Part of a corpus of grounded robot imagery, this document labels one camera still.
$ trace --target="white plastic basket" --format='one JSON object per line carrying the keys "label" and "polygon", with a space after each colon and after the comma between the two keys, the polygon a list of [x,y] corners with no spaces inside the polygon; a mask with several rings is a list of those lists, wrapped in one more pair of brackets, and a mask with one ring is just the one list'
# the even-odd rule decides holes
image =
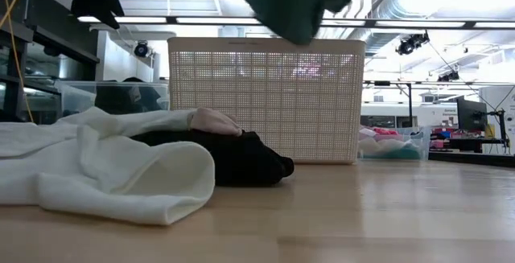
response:
{"label": "white plastic basket", "polygon": [[172,109],[209,107],[296,162],[356,160],[365,43],[172,38]]}

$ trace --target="white fabric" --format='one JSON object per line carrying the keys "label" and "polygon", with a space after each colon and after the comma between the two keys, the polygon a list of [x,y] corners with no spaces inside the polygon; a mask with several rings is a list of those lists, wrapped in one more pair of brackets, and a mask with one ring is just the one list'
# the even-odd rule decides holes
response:
{"label": "white fabric", "polygon": [[194,111],[92,108],[49,126],[0,123],[0,204],[171,224],[211,197],[212,157],[192,142],[149,147],[129,137],[186,130]]}

